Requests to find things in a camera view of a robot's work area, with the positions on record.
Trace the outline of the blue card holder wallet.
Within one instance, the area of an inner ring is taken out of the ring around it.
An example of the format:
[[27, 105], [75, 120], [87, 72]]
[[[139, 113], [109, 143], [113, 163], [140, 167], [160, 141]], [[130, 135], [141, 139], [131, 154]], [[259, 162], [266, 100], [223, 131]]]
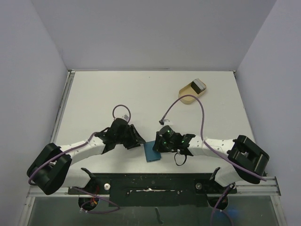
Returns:
[[161, 160], [161, 153], [154, 151], [155, 141], [149, 141], [143, 144], [146, 162], [154, 162]]

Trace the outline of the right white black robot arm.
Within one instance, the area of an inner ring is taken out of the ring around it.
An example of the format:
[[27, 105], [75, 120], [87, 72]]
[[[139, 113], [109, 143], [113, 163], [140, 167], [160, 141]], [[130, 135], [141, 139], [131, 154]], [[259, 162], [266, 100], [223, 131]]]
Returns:
[[181, 135], [164, 126], [156, 132], [153, 150], [159, 153], [177, 153], [184, 156], [208, 156], [225, 160], [229, 165], [217, 167], [209, 186], [219, 193], [238, 181], [259, 184], [263, 178], [269, 155], [247, 136], [236, 139], [210, 139], [194, 134]]

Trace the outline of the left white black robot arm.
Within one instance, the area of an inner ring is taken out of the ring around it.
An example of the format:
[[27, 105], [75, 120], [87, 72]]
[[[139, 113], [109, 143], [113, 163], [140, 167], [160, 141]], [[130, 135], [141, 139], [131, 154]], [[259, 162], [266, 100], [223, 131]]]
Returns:
[[105, 154], [117, 145], [129, 150], [145, 142], [133, 124], [117, 118], [110, 127], [92, 133], [84, 141], [62, 146], [47, 144], [27, 170], [28, 183], [38, 186], [46, 195], [55, 193], [61, 187], [74, 186], [89, 194], [96, 186], [92, 173], [87, 169], [71, 171], [71, 165]]

